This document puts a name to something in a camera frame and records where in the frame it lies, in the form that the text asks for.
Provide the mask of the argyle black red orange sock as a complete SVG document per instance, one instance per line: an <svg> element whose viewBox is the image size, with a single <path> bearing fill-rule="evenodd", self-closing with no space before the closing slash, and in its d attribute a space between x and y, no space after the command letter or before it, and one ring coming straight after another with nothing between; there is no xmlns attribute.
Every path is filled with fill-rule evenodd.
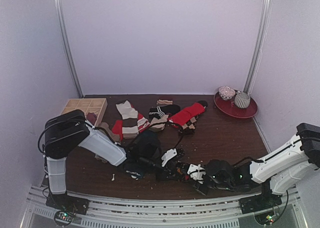
<svg viewBox="0 0 320 228"><path fill-rule="evenodd" d="M190 175L188 174L188 169L190 167L190 164L178 162L175 164L175 170L174 174L178 181L180 182L186 182L190 181Z"/></svg>

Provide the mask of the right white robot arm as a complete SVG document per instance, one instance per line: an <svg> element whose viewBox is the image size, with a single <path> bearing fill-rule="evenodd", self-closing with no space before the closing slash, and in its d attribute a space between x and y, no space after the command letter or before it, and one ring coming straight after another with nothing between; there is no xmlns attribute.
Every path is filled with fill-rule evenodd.
<svg viewBox="0 0 320 228"><path fill-rule="evenodd" d="M268 208L288 188L320 167L320 128L308 123L297 126L296 134L284 145L268 155L253 159L245 157L231 165L225 160L210 160L201 166L176 165L198 192L206 195L209 189L249 192L259 185L266 190L256 198L260 208Z"/></svg>

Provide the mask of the dark teal sock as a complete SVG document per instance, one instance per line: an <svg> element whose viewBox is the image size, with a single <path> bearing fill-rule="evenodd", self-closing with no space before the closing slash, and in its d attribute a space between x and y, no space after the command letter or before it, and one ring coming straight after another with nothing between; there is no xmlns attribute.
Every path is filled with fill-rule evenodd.
<svg viewBox="0 0 320 228"><path fill-rule="evenodd" d="M161 143L152 131L141 133L127 149L127 160L122 164L125 174L134 179L142 179L151 163L161 154Z"/></svg>

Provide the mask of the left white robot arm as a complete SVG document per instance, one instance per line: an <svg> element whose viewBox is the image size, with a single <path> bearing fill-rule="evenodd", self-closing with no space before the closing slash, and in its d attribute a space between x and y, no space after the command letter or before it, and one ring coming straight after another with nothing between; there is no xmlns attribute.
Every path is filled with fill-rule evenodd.
<svg viewBox="0 0 320 228"><path fill-rule="evenodd" d="M61 210L72 205L71 197L66 195L66 159L76 147L91 151L135 179L143 178L149 171L168 179L174 174L171 162L185 154L177 147L163 152L157 134L149 128L123 146L105 128L93 126L79 109L50 119L39 139L44 140L37 147L45 157L52 201Z"/></svg>

